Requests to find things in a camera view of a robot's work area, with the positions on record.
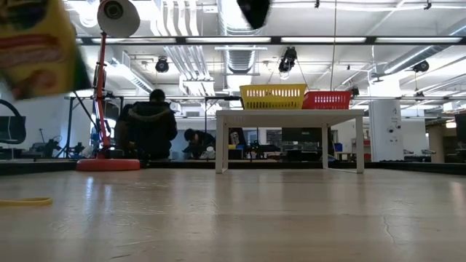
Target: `wooden floor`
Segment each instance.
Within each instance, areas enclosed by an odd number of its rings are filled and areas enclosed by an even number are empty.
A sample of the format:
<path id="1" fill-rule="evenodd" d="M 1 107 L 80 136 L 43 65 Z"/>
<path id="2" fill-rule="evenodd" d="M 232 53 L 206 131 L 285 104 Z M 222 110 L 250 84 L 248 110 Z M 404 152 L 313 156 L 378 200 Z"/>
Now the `wooden floor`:
<path id="1" fill-rule="evenodd" d="M 465 261 L 466 177 L 141 170 L 0 177 L 0 261 Z"/>

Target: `person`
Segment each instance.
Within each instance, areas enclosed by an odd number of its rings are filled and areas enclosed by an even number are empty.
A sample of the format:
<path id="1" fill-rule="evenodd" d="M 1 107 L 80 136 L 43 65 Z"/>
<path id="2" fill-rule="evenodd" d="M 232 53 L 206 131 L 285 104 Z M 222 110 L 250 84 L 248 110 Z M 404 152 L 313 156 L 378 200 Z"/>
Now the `person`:
<path id="1" fill-rule="evenodd" d="M 216 147 L 216 139 L 211 134 L 203 131 L 189 128 L 184 132 L 184 139 L 189 144 L 183 152 L 194 159 L 200 158 L 202 153 L 207 150 L 207 147 L 211 146 L 214 149 Z"/>
<path id="2" fill-rule="evenodd" d="M 130 132 L 140 158 L 150 160 L 167 160 L 170 156 L 171 142 L 175 139 L 175 113 L 170 104 L 165 102 L 165 93 L 154 90 L 149 102 L 138 102 L 129 110 L 133 120 Z"/>
<path id="3" fill-rule="evenodd" d="M 133 104 L 124 106 L 115 124 L 115 146 L 123 150 L 126 157 L 135 157 L 135 144 L 129 134 L 131 108 Z"/>
<path id="4" fill-rule="evenodd" d="M 216 139 L 209 133 L 189 128 L 184 132 L 184 139 L 193 146 L 214 146 Z"/>

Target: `table leg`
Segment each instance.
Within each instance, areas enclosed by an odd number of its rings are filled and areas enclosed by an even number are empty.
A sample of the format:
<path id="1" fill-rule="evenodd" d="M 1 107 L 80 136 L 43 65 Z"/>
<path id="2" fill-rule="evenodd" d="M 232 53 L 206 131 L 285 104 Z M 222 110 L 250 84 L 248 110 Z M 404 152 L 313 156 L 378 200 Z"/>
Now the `table leg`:
<path id="1" fill-rule="evenodd" d="M 217 138 L 216 138 L 216 173 L 221 174 L 224 172 L 224 157 L 228 159 L 228 154 L 224 156 L 224 148 L 228 148 L 225 145 L 224 138 L 224 118 L 217 116 Z"/>
<path id="2" fill-rule="evenodd" d="M 364 173 L 364 131 L 363 117 L 356 117 L 356 173 Z"/>
<path id="3" fill-rule="evenodd" d="M 322 126 L 322 167 L 328 169 L 328 127 Z"/>

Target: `yellow object on floor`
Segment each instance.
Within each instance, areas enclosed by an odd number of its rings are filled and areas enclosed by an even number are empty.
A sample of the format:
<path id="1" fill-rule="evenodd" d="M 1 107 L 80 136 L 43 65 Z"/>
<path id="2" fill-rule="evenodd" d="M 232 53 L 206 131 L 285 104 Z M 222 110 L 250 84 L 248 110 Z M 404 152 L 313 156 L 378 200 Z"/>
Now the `yellow object on floor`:
<path id="1" fill-rule="evenodd" d="M 37 197 L 31 199 L 20 200 L 0 200 L 0 207 L 14 207 L 14 206 L 44 206 L 51 205 L 52 198 L 50 197 Z"/>

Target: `red basket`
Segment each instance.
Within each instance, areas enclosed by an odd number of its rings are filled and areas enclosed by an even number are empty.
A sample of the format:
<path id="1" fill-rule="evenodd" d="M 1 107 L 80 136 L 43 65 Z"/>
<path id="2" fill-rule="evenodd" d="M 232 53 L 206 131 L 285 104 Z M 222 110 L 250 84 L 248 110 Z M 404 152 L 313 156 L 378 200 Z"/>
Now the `red basket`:
<path id="1" fill-rule="evenodd" d="M 348 109 L 351 92 L 311 91 L 304 95 L 303 109 Z"/>

